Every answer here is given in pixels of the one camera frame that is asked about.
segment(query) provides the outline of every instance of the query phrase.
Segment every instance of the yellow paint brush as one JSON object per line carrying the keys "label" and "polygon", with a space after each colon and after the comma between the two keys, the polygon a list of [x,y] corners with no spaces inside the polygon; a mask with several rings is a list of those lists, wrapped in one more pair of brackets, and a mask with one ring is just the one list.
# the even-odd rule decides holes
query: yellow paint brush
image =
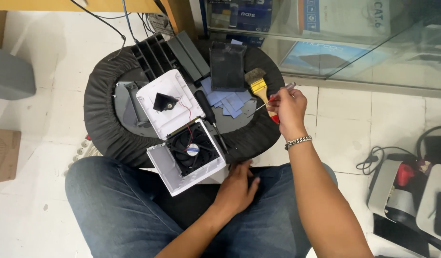
{"label": "yellow paint brush", "polygon": [[[262,70],[261,68],[256,68],[246,73],[244,75],[244,79],[251,86],[252,92],[256,96],[260,97],[264,103],[267,103],[266,106],[268,107],[269,105],[267,98],[267,84],[264,81],[265,74],[266,72],[264,70]],[[271,120],[279,124],[278,114],[276,114],[275,112],[268,111],[268,115],[270,116]]]}

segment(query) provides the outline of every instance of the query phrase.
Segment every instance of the hand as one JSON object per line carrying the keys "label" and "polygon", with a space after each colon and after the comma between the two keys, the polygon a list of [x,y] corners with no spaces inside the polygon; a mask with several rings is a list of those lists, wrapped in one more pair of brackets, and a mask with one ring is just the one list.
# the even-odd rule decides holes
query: hand
{"label": "hand", "polygon": [[287,91],[284,87],[275,94],[276,99],[269,103],[268,111],[278,114],[279,130],[286,141],[307,136],[304,126],[304,116],[307,99],[301,91],[292,89]]}
{"label": "hand", "polygon": [[252,185],[247,187],[247,178],[252,177],[249,170],[251,160],[232,165],[229,175],[225,178],[212,204],[225,220],[231,220],[236,214],[245,210],[252,202],[257,192],[260,178],[255,178]]}

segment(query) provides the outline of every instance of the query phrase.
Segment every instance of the jeans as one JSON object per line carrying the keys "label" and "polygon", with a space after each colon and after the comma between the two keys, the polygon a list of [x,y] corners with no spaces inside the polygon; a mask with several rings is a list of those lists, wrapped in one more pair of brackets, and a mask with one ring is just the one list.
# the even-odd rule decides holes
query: jeans
{"label": "jeans", "polygon": [[[266,167],[255,176],[262,190],[216,235],[203,257],[303,258],[308,253],[311,244],[298,216],[290,164]],[[95,258],[154,257],[183,232],[152,201],[167,191],[155,173],[91,156],[71,166],[65,187]]]}

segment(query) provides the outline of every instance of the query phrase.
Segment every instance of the wooden brush handle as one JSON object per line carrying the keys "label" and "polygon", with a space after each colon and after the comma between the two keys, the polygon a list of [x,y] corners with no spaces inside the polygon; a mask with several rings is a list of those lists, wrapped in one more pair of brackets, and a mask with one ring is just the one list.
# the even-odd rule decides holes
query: wooden brush handle
{"label": "wooden brush handle", "polygon": [[[256,92],[255,95],[260,97],[264,103],[268,102],[267,89],[266,88]],[[272,111],[268,111],[268,115],[270,116],[271,120],[273,120],[275,123],[279,124],[278,114],[276,114],[275,112],[272,112]]]}

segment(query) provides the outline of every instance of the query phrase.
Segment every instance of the white tile floor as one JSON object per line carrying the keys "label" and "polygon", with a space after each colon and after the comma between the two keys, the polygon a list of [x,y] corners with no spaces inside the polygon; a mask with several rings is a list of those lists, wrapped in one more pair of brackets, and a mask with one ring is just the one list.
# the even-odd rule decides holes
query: white tile floor
{"label": "white tile floor", "polygon": [[[118,16],[121,14],[103,14]],[[124,19],[110,20],[128,38]],[[131,23],[145,38],[136,15]],[[100,58],[120,37],[85,13],[9,12],[4,50],[34,66],[38,91],[0,100],[0,129],[22,131],[17,177],[0,183],[0,258],[91,257],[64,192],[63,173],[86,135],[83,91]],[[308,98],[305,125],[321,159],[337,173],[375,255],[413,257],[372,234],[369,178],[355,169],[374,145],[412,151],[418,136],[441,125],[441,99],[299,86]],[[281,138],[255,165],[288,162]],[[310,252],[308,257],[315,257]]]}

